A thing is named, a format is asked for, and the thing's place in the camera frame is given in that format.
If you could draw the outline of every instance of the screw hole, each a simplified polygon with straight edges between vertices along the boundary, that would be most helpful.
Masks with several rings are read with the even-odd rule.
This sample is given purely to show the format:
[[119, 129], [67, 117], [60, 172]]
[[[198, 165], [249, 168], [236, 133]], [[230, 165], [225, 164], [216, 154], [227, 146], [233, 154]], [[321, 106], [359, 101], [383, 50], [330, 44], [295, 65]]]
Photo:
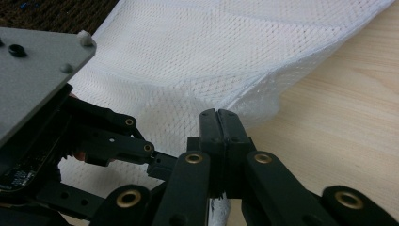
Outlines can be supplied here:
[[133, 125], [133, 124], [134, 124], [134, 121], [133, 121], [132, 119], [127, 119], [127, 120], [125, 121], [125, 123], [126, 123], [127, 125]]
[[151, 145], [149, 145], [149, 144], [144, 145], [144, 151], [149, 152], [151, 150], [152, 150]]
[[265, 164], [265, 163], [270, 163], [272, 161], [272, 158], [264, 153], [258, 153], [255, 155], [255, 160], [259, 163]]
[[135, 194], [127, 194], [127, 195], [123, 196], [122, 201], [124, 203], [129, 203], [129, 202], [132, 202], [135, 199], [136, 199], [136, 195]]
[[335, 193], [335, 199], [343, 206], [350, 209], [362, 209], [363, 201], [355, 194], [347, 191], [338, 191]]
[[86, 206], [86, 205], [88, 205], [88, 200], [82, 200], [82, 201], [80, 201], [80, 204], [83, 206]]
[[24, 48], [21, 45], [12, 44], [9, 46], [8, 51], [14, 57], [26, 57], [26, 52], [24, 51]]
[[120, 208], [129, 208], [141, 200], [141, 193], [138, 190], [127, 190], [118, 195], [117, 197], [117, 205]]
[[192, 153], [185, 158], [185, 161], [191, 164], [197, 164], [202, 161], [203, 157], [199, 154]]

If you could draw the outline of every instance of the perforated fabric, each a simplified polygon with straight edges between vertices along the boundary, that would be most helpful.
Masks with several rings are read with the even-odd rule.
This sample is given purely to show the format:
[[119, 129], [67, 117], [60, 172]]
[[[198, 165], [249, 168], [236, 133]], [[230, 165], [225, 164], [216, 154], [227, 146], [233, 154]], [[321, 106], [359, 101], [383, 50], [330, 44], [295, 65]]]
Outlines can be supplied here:
[[[199, 113], [225, 108], [245, 127], [279, 110], [279, 95], [392, 0], [120, 1], [98, 29], [97, 55], [71, 84], [81, 99], [134, 116], [157, 151], [178, 156]], [[145, 166], [60, 164], [64, 183], [106, 196], [153, 187]], [[223, 225], [228, 208], [212, 213]]]

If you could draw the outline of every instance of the wooden table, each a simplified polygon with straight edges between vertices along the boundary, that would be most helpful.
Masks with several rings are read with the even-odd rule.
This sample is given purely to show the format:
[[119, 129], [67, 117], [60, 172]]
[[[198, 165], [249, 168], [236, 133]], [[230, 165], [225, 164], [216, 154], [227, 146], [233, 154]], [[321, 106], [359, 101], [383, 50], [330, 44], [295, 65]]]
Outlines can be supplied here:
[[[399, 220], [399, 2], [374, 18], [247, 131], [310, 191], [350, 186]], [[228, 226], [246, 225], [232, 201]]]

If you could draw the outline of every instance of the screw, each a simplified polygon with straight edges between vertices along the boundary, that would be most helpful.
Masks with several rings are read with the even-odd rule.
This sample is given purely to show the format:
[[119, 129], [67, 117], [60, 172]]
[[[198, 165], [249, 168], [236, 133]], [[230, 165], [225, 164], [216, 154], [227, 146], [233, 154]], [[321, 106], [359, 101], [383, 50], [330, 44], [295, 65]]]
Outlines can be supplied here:
[[24, 48], [21, 45], [12, 44], [8, 47], [8, 51], [14, 57], [26, 57], [26, 52], [24, 51]]
[[66, 64], [62, 65], [62, 66], [59, 68], [59, 70], [60, 70], [62, 73], [71, 73], [71, 72], [73, 72], [73, 67], [72, 67], [71, 64], [66, 63]]

